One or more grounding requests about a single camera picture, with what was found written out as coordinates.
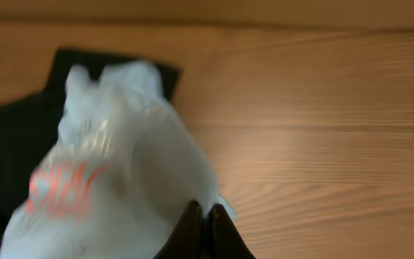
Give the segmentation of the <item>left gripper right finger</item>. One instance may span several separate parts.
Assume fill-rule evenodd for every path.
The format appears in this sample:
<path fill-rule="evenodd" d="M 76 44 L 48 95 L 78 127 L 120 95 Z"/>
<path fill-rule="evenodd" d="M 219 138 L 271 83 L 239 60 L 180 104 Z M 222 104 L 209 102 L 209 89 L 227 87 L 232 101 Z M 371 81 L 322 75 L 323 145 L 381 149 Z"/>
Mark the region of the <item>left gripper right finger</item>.
<path fill-rule="evenodd" d="M 213 259 L 255 259 L 220 204 L 208 214 L 208 251 Z"/>

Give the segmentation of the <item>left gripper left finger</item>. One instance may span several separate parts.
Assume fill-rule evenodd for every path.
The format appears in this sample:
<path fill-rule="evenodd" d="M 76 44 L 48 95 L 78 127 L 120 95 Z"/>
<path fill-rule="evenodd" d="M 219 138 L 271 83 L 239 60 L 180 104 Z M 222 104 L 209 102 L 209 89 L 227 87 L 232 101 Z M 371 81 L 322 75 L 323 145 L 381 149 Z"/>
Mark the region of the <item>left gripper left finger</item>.
<path fill-rule="evenodd" d="M 202 223 L 201 206 L 190 201 L 154 259 L 199 259 Z"/>

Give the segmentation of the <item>light blue printed t-shirt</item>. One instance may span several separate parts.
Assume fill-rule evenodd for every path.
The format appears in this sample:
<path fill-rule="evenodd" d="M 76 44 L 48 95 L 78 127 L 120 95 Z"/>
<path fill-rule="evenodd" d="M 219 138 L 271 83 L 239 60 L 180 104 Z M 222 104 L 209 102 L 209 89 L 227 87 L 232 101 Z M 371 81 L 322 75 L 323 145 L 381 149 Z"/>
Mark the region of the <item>light blue printed t-shirt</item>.
<path fill-rule="evenodd" d="M 226 205 L 213 167 L 147 61 L 74 65 L 58 139 L 33 172 L 0 258 L 153 258 L 183 210 Z"/>

